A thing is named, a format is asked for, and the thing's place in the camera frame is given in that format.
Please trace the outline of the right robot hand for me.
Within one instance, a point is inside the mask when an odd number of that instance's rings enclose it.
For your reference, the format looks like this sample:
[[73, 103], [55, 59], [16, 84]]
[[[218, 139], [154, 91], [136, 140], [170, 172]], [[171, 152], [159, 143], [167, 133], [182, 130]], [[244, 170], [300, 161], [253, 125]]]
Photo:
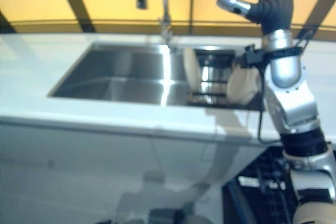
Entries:
[[293, 15], [293, 0], [258, 0], [256, 3], [244, 0], [217, 0], [219, 8], [239, 15], [261, 26], [263, 35], [277, 30], [288, 30]]

